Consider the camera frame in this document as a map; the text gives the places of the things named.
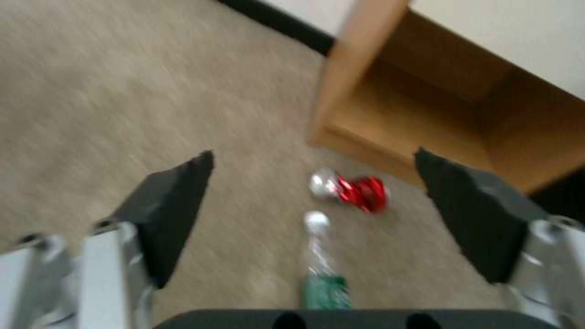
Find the wooden cabinet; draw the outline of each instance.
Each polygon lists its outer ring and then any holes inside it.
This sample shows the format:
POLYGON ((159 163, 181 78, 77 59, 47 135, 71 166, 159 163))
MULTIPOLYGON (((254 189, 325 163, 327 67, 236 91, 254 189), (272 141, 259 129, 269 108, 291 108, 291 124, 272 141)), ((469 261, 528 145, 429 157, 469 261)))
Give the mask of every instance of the wooden cabinet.
POLYGON ((419 186, 424 147, 531 193, 585 164, 585 102, 408 1, 362 0, 327 59, 310 134, 419 186))

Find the carpet floor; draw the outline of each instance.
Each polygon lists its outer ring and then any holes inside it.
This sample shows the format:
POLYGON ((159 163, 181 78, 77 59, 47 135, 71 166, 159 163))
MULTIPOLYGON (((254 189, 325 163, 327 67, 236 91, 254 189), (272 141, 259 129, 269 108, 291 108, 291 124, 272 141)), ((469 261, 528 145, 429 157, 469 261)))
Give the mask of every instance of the carpet floor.
POLYGON ((322 210, 355 308, 499 308, 424 192, 381 174, 391 210, 314 200, 311 172, 377 172, 305 143, 324 58, 212 0, 0 3, 0 248, 31 231, 73 252, 150 172, 216 168, 158 322, 295 308, 302 217, 322 210))

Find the plastic water bottle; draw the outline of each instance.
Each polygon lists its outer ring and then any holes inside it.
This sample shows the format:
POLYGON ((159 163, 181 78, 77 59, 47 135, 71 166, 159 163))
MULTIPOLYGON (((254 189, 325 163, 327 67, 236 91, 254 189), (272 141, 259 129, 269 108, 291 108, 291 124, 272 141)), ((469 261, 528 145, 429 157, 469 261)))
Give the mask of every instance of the plastic water bottle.
POLYGON ((308 273, 302 295, 306 309, 343 310, 350 308, 347 282, 336 268, 329 244, 329 219, 320 211, 305 214, 309 234, 308 273))

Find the screw hole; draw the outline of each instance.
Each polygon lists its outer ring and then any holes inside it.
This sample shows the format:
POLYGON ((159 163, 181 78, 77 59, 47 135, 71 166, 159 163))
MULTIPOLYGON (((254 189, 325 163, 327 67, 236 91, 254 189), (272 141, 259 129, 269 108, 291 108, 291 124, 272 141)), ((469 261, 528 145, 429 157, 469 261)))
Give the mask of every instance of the screw hole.
POLYGON ((27 243, 29 243, 29 242, 33 242, 34 240, 36 240, 36 239, 37 239, 37 237, 38 237, 38 235, 37 235, 37 234, 29 234, 29 235, 25 235, 25 236, 23 236, 23 237, 20 239, 19 243, 22 243, 22 244, 27 244, 27 243))
POLYGON ((441 329, 441 325, 430 315, 415 313, 406 319, 407 329, 441 329))
POLYGON ((105 221, 99 222, 98 225, 97 225, 97 227, 98 228, 104 228, 104 227, 108 227, 110 225, 112 225, 112 221, 105 220, 105 221))
POLYGON ((272 329, 307 329, 307 325, 297 313, 286 312, 276 318, 272 329))

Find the green bottle label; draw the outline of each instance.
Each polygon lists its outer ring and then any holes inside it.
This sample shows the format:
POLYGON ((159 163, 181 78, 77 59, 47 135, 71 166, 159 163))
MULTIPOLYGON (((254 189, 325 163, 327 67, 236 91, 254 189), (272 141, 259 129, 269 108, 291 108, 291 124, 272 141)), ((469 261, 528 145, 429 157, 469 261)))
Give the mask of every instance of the green bottle label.
POLYGON ((343 276, 319 275, 305 279, 302 288, 303 307, 317 310, 351 308, 347 283, 343 276))

